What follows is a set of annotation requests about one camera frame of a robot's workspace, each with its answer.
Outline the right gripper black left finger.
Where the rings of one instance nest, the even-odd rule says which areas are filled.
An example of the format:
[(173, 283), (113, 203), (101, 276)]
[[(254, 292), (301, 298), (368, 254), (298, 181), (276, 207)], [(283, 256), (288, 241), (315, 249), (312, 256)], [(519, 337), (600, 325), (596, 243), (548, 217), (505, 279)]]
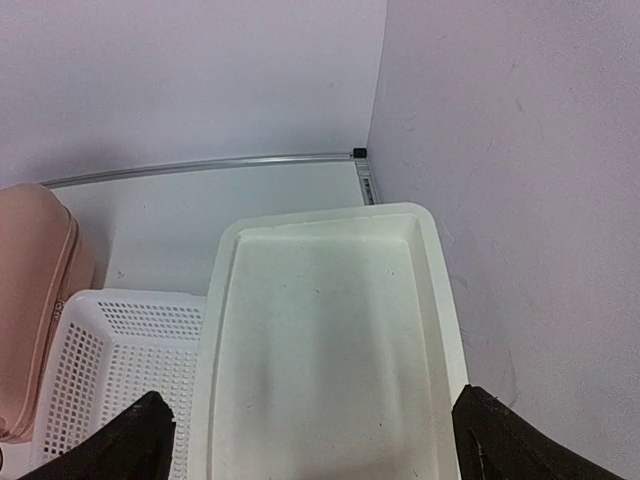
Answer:
[(149, 391), (86, 441), (25, 474), (25, 479), (167, 479), (175, 438), (174, 414)]

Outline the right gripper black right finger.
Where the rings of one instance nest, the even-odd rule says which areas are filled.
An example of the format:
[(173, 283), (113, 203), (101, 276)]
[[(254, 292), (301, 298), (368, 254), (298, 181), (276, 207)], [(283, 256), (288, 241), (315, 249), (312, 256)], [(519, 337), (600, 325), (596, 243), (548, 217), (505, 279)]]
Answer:
[(614, 474), (545, 436), (496, 397), (467, 385), (452, 409), (463, 479), (612, 479)]

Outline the pink hard-shell suitcase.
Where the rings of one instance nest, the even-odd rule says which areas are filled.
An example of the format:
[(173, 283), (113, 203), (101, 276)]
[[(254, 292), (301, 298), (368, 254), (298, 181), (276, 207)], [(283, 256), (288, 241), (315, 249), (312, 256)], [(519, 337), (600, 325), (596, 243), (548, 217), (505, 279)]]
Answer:
[(1, 191), (1, 440), (30, 438), (77, 222), (47, 188)]

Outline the white perforated plastic basket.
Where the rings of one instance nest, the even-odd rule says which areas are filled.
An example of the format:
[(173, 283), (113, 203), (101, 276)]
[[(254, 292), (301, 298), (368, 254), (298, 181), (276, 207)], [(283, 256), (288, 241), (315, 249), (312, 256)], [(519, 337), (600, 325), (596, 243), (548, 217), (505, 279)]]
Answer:
[(206, 300), (184, 293), (85, 290), (61, 310), (39, 395), (36, 469), (78, 446), (142, 395), (174, 414), (170, 478), (187, 476), (197, 348)]

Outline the white three-drawer storage cabinet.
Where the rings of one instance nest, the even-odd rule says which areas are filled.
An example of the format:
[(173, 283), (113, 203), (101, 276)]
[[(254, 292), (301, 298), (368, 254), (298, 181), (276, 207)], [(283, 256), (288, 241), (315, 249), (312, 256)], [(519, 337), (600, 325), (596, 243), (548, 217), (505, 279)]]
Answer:
[(433, 216), (413, 203), (240, 220), (221, 237), (191, 479), (456, 479), (464, 351)]

